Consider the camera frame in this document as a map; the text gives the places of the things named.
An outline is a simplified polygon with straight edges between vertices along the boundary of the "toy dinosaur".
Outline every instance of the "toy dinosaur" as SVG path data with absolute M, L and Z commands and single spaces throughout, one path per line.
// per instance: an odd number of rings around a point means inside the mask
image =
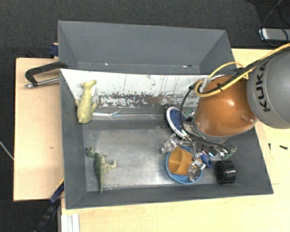
M 95 159 L 94 160 L 95 174 L 98 178 L 100 193 L 102 193 L 104 176 L 107 171 L 116 167 L 116 160 L 114 160 L 112 165 L 107 164 L 105 161 L 105 158 L 107 157 L 107 155 L 94 152 L 93 148 L 86 148 L 86 155 L 88 157 L 93 157 Z
M 92 113 L 97 108 L 96 103 L 92 103 L 91 88 L 96 84 L 96 80 L 90 82 L 82 83 L 84 88 L 84 93 L 80 101 L 76 100 L 75 104 L 77 106 L 77 118 L 78 122 L 81 124 L 88 123 L 92 118 Z

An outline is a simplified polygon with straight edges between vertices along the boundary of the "yellow plastic figure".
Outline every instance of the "yellow plastic figure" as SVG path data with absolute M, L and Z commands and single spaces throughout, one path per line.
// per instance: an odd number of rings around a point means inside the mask
M 96 110 L 97 104 L 92 103 L 91 88 L 96 84 L 96 80 L 90 82 L 82 83 L 84 88 L 84 93 L 80 101 L 76 100 L 75 104 L 77 106 L 77 118 L 78 122 L 81 124 L 88 123 L 92 118 L 92 113 Z

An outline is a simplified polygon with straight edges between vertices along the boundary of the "black cable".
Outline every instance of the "black cable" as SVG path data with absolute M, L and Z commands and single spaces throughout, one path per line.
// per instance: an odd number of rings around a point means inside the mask
M 286 2 L 285 4 L 282 4 L 282 1 L 284 1 L 284 0 L 277 0 L 277 3 L 275 4 L 275 6 L 268 6 L 268 5 L 264 5 L 264 4 L 259 4 L 259 3 L 256 3 L 256 2 L 253 1 L 253 0 L 246 0 L 246 1 L 252 3 L 252 4 L 256 5 L 256 6 L 262 7 L 262 8 L 272 9 L 272 10 L 269 12 L 269 14 L 266 16 L 266 18 L 264 19 L 264 21 L 263 21 L 263 23 L 262 23 L 262 26 L 261 26 L 261 29 L 264 28 L 264 24 L 265 24 L 266 20 L 269 18 L 269 16 L 270 16 L 270 15 L 271 15 L 275 10 L 277 10 L 277 13 L 278 13 L 278 16 L 279 16 L 280 20 L 281 20 L 284 24 L 286 24 L 288 27 L 290 27 L 290 23 L 288 23 L 288 22 L 284 19 L 283 15 L 282 15 L 282 11 L 281 11 L 281 8 L 283 8 L 283 7 L 287 6 L 287 5 L 289 5 L 289 4 L 290 4 L 290 1 L 289 1 L 289 2 Z M 286 31 L 285 31 L 283 28 L 281 28 L 281 27 L 275 27 L 275 28 L 279 28 L 279 29 L 281 29 L 281 30 L 285 33 L 286 38 L 287 38 L 286 42 L 287 42 L 289 38 L 288 38 L 288 34 L 286 33 Z M 261 35 L 261 36 L 262 36 L 262 41 L 263 41 L 263 43 L 265 44 L 265 46 L 266 46 L 267 48 L 270 48 L 270 47 L 274 47 L 274 48 L 276 48 L 276 47 L 279 46 L 279 45 L 274 45 L 274 44 L 268 42 L 268 40 L 266 40 L 266 39 L 264 38 L 263 32 L 261 32 L 261 34 L 262 34 L 262 35 Z
M 256 5 L 256 6 L 259 6 L 259 7 L 262 7 L 262 8 L 266 8 L 266 9 L 273 9 L 274 8 L 274 6 L 268 6 L 268 5 L 259 4 L 259 3 L 256 3 L 253 0 L 245 0 L 245 1 L 248 1 L 248 2 L 252 3 L 253 5 Z M 285 6 L 289 5 L 289 4 L 290 4 L 290 2 L 285 3 L 283 5 L 280 5 L 280 8 L 283 8 L 283 7 L 285 7 Z
M 256 65 L 260 65 L 260 64 L 263 64 L 263 63 L 266 63 L 269 59 L 271 59 L 272 57 L 278 55 L 278 54 L 282 54 L 283 52 L 286 52 L 286 51 L 290 51 L 290 47 L 287 47 L 285 49 L 282 49 L 281 51 L 279 52 L 276 52 L 276 53 L 273 53 L 263 59 L 258 59 L 257 61 L 254 61 L 253 63 L 251 64 L 248 64 L 245 68 L 243 68 L 242 70 L 239 70 L 239 72 L 237 74 L 235 74 L 234 76 L 232 76 L 229 80 L 225 81 L 223 84 L 219 85 L 218 87 L 215 87 L 213 88 L 212 90 L 209 90 L 207 92 L 200 92 L 200 90 L 198 90 L 201 94 L 208 94 L 208 93 L 211 93 L 213 91 L 216 91 L 224 86 L 226 86 L 227 84 L 229 84 L 231 81 L 233 81 L 234 79 L 236 79 L 237 77 L 243 75 L 244 73 L 248 73 L 251 69 L 253 69 Z

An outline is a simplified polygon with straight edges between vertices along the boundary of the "gray bin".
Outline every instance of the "gray bin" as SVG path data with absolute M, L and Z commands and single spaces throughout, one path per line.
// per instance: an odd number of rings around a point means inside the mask
M 60 61 L 69 69 L 199 75 L 233 61 L 222 30 L 67 21 L 59 21 L 58 30 Z M 238 147 L 231 159 L 237 170 L 233 184 L 219 185 L 214 170 L 206 169 L 199 181 L 182 185 L 167 175 L 160 151 L 172 134 L 164 118 L 165 106 L 157 103 L 153 109 L 133 110 L 156 119 L 127 117 L 79 124 L 75 99 L 62 72 L 60 94 L 67 209 L 273 193 L 254 129 L 230 139 Z M 110 162 L 117 160 L 117 169 L 106 174 L 102 194 L 93 159 L 85 155 L 88 146 L 108 154 Z

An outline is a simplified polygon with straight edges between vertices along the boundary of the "blue bowl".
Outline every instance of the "blue bowl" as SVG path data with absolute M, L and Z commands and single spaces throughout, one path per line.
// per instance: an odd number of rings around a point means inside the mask
M 188 152 L 191 152 L 191 149 L 188 147 L 188 146 L 181 146 L 181 148 L 185 151 L 188 151 Z M 184 185 L 190 185 L 190 184 L 193 184 L 195 182 L 197 182 L 200 177 L 202 176 L 203 174 L 203 171 L 201 172 L 200 176 L 194 180 L 194 181 L 189 181 L 188 180 L 188 175 L 178 175 L 178 174 L 172 174 L 170 171 L 169 171 L 169 167 L 168 167 L 168 162 L 169 162 L 169 158 L 170 158 L 170 155 L 171 155 L 171 152 L 169 152 L 165 158 L 165 167 L 166 167 L 166 171 L 168 172 L 168 175 L 175 181 L 177 181 L 178 183 L 180 184 L 184 184 Z

